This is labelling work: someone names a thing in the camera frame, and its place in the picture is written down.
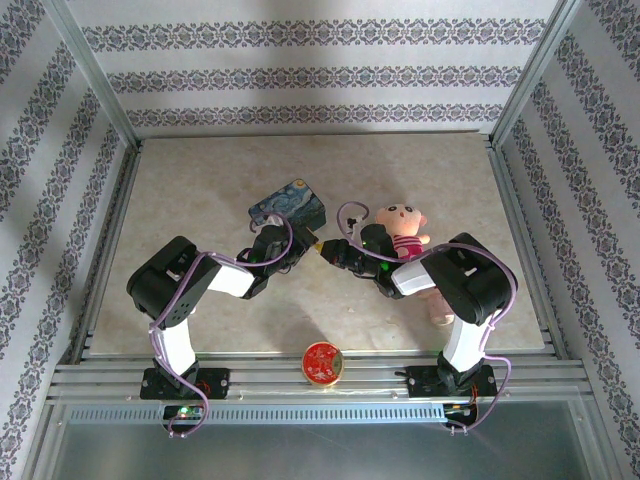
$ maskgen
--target patterned wallpaper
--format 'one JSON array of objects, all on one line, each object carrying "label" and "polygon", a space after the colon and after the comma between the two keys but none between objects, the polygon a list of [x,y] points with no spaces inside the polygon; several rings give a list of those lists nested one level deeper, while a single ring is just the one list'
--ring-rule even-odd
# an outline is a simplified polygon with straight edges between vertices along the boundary
[{"label": "patterned wallpaper", "polygon": [[37,0],[0,0],[0,479],[19,478],[124,144]]},{"label": "patterned wallpaper", "polygon": [[69,6],[144,138],[488,133],[555,0]]},{"label": "patterned wallpaper", "polygon": [[586,2],[502,146],[625,478],[640,478],[639,26],[629,0]]}]

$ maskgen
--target metal bracket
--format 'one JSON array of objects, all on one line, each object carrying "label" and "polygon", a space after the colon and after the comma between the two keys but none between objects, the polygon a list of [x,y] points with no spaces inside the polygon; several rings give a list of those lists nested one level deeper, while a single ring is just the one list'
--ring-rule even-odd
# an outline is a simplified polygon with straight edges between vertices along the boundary
[{"label": "metal bracket", "polygon": [[[195,385],[209,400],[224,400],[229,391],[230,373],[231,370],[228,368],[200,368]],[[200,400],[200,397],[191,391],[181,396],[155,368],[147,368],[144,371],[140,398],[142,400]]]},{"label": "metal bracket", "polygon": [[[396,372],[396,375],[406,378],[409,398],[438,398],[451,397],[438,376],[437,365],[405,367],[404,372]],[[478,387],[478,396],[495,397],[498,393],[496,377],[490,365],[480,367],[473,378],[473,384]],[[456,397],[471,397],[471,386],[462,392],[456,393]]]}]

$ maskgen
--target doll face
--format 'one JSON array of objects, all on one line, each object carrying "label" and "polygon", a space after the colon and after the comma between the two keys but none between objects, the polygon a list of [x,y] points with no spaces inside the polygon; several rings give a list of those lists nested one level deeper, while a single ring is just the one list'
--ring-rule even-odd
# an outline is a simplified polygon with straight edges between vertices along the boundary
[{"label": "doll face", "polygon": [[397,203],[378,210],[376,223],[384,225],[389,235],[415,236],[426,225],[427,217],[420,210]]}]

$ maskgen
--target beige tabletop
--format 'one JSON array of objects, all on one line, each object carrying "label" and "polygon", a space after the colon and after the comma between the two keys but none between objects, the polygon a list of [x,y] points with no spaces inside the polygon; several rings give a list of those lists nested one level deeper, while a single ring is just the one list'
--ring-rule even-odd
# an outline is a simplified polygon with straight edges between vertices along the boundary
[{"label": "beige tabletop", "polygon": [[[131,274],[176,235],[235,256],[253,244],[247,209],[296,178],[326,206],[321,241],[339,237],[335,213],[348,200],[414,205],[431,245],[471,233],[520,284],[489,349],[543,347],[480,135],[387,134],[147,140],[91,353],[150,354],[148,319],[125,291]],[[323,339],[345,351],[438,351],[450,331],[429,322],[424,300],[387,299],[315,250],[250,301],[207,292],[189,322],[194,349],[213,353],[297,354]]]}]

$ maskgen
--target round red container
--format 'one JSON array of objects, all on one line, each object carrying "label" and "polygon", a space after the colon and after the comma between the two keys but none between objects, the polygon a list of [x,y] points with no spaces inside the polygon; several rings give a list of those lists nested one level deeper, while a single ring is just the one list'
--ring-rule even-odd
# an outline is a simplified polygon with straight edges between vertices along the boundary
[{"label": "round red container", "polygon": [[302,373],[313,385],[319,387],[337,383],[343,370],[342,352],[329,342],[314,343],[302,357]]}]

